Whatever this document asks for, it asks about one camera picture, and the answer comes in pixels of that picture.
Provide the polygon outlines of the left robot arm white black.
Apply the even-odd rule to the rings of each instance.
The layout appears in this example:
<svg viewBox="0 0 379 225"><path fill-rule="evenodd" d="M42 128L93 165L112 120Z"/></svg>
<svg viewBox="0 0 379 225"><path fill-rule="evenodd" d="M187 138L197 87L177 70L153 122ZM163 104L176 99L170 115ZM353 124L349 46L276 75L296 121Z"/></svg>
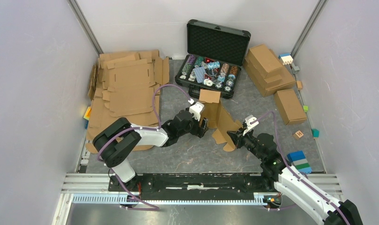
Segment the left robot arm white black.
<svg viewBox="0 0 379 225"><path fill-rule="evenodd" d="M92 141L98 158L115 173L126 191L138 185L136 172L127 157L137 146L169 147L186 134L202 138L208 130L208 119L197 112L185 109L160 128L143 127L120 118L98 134Z"/></svg>

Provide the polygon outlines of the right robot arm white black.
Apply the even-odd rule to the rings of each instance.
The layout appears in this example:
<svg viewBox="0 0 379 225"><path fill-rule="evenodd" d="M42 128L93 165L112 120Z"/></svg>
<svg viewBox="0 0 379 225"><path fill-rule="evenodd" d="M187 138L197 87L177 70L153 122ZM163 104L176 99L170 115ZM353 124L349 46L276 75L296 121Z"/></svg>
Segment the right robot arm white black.
<svg viewBox="0 0 379 225"><path fill-rule="evenodd" d="M236 148L246 148L261 161L261 185L266 191L277 191L290 198L319 225L361 225L357 206L350 200L340 201L312 183L278 151L270 134L257 137L252 132L229 131Z"/></svg>

